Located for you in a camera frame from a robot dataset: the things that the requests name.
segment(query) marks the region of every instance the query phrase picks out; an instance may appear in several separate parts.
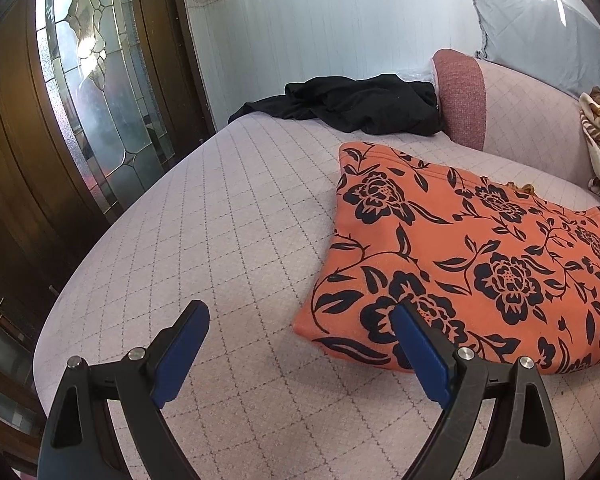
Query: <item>black clothing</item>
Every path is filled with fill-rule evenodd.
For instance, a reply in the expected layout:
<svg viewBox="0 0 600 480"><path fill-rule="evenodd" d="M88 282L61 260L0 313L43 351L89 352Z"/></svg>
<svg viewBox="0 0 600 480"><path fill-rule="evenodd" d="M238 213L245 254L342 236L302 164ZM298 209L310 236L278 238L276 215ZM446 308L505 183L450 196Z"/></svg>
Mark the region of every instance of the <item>black clothing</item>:
<svg viewBox="0 0 600 480"><path fill-rule="evenodd" d="M395 74L356 81L342 76L289 83L285 94L245 103L229 122L251 112L280 119L321 119L341 132L432 136L442 129L431 83L405 82Z"/></svg>

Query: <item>mattress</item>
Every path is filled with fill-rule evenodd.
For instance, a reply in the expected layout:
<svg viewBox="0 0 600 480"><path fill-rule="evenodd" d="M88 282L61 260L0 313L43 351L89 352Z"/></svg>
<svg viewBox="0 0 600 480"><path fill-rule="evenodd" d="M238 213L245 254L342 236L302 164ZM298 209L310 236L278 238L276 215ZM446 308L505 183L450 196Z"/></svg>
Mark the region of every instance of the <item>mattress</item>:
<svg viewBox="0 0 600 480"><path fill-rule="evenodd" d="M62 290L34 356L47 413L69 356L119 359L199 299L210 330L163 415L203 480L401 478L439 407L413 374L328 358L290 330L330 243L338 147L355 139L533 184L569 208L600 205L567 181L442 133L370 137L318 120L242 117L126 211ZM575 479L600 450L600 365L544 382L566 477ZM147 478L119 405L111 409L133 478ZM458 479L471 475L490 409L485 403Z"/></svg>

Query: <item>leaded glass design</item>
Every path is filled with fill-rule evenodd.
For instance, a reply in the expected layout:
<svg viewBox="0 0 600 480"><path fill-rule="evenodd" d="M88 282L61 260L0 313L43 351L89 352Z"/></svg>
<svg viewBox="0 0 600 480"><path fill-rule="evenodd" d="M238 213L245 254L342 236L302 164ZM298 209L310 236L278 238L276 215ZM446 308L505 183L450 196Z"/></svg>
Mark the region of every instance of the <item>leaded glass design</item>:
<svg viewBox="0 0 600 480"><path fill-rule="evenodd" d="M40 63L80 175L109 222L174 165L130 0L36 0Z"/></svg>

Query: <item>pink headboard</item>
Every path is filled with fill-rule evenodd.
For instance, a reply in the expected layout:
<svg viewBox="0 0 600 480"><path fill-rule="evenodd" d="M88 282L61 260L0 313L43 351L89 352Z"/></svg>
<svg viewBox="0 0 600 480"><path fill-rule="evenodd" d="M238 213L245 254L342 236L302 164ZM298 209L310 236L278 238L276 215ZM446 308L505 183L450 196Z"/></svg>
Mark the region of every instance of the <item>pink headboard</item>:
<svg viewBox="0 0 600 480"><path fill-rule="evenodd" d="M593 170L578 102L532 77L451 49L433 56L445 132L587 188Z"/></svg>

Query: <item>diamond grid pattern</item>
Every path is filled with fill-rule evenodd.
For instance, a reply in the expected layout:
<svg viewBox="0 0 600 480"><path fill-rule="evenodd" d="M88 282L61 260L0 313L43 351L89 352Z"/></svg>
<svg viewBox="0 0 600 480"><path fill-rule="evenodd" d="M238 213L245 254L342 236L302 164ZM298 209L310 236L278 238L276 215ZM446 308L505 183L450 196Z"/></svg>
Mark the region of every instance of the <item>diamond grid pattern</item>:
<svg viewBox="0 0 600 480"><path fill-rule="evenodd" d="M198 298L211 312L209 334L163 415L202 478L400 478L440 410L413 375L329 359L290 330L330 243L337 150L353 139L532 183L566 207L599 204L569 182L443 134L378 139L320 121L245 116L159 180L65 286L34 357L45 409L70 355L119 358ZM544 379L567 478L576 478L600 450L600 365ZM111 410L133 478L147 478L119 403ZM490 411L483 407L458 479L472 471Z"/></svg>
<svg viewBox="0 0 600 480"><path fill-rule="evenodd" d="M587 187L593 170L578 102L515 70L477 62L487 94L483 151Z"/></svg>

